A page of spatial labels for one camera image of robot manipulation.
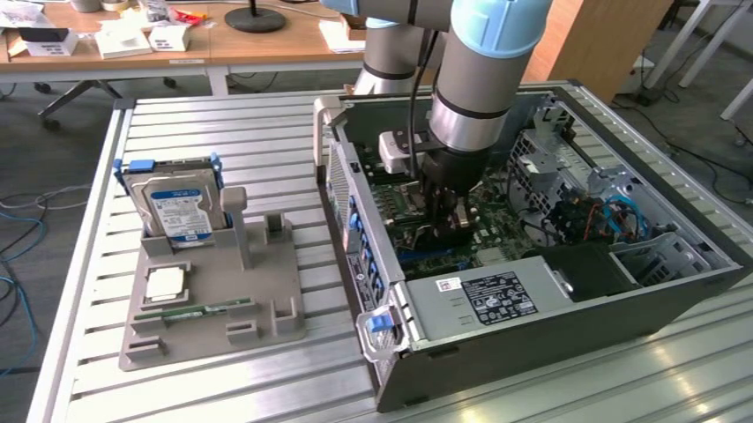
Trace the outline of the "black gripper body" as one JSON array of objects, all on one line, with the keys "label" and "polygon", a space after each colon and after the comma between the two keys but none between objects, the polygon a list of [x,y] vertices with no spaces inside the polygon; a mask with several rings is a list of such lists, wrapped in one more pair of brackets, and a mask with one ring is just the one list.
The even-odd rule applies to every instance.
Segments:
[{"label": "black gripper body", "polygon": [[489,150],[460,152],[445,148],[427,153],[421,170],[436,187],[465,197],[481,181],[488,163]]}]

